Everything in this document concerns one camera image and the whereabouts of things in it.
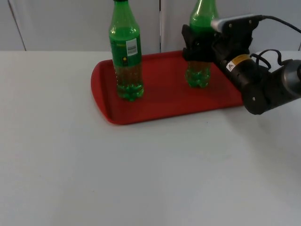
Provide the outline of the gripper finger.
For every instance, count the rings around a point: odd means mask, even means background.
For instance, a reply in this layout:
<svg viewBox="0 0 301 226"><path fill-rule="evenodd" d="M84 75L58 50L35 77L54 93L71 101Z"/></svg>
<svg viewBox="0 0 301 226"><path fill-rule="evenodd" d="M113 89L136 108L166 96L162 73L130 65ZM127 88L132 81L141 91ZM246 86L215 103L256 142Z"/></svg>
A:
<svg viewBox="0 0 301 226"><path fill-rule="evenodd" d="M189 25L184 24L182 26L182 36L186 45L182 51L185 61L208 63L214 61L214 52L212 50L214 31L212 28L195 32Z"/></svg>

